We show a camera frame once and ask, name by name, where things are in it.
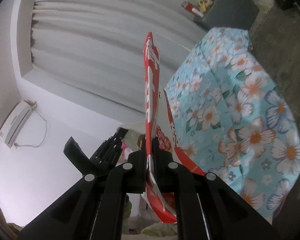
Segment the screw head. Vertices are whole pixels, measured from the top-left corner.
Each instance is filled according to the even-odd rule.
[[[176,169],[176,168],[178,168],[178,163],[171,162],[171,163],[168,164],[168,167],[170,169]]]
[[[217,176],[216,176],[214,173],[212,173],[212,172],[209,172],[209,173],[206,174],[206,178],[207,178],[208,180],[215,180],[216,177],[217,177]]]
[[[125,163],[122,168],[125,170],[131,170],[133,168],[133,165],[131,163]]]
[[[85,181],[93,181],[94,180],[94,175],[93,174],[87,174],[86,176],[84,176]]]

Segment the gray wall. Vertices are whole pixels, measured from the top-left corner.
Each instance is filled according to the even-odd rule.
[[[10,20],[14,0],[0,4],[0,127],[21,100],[13,72],[10,48]]]

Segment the concrete floor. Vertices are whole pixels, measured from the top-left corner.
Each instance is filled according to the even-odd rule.
[[[253,54],[278,84],[290,106],[300,133],[300,10],[274,6],[251,37]],[[274,220],[283,239],[300,226],[300,177]]]

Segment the floral fabric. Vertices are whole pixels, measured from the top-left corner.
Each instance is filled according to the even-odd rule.
[[[300,140],[249,46],[247,31],[210,30],[166,91],[181,148],[271,223],[300,174]]]

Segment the red paper bag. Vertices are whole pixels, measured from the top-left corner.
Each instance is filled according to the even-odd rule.
[[[146,152],[151,183],[146,184],[146,198],[159,219],[163,223],[177,222],[173,193],[161,194],[153,173],[152,139],[158,137],[160,149],[172,153],[173,160],[186,166],[191,172],[204,175],[178,146],[167,94],[159,84],[160,62],[159,52],[153,43],[152,33],[148,33],[144,49],[145,64],[145,101],[146,101]]]

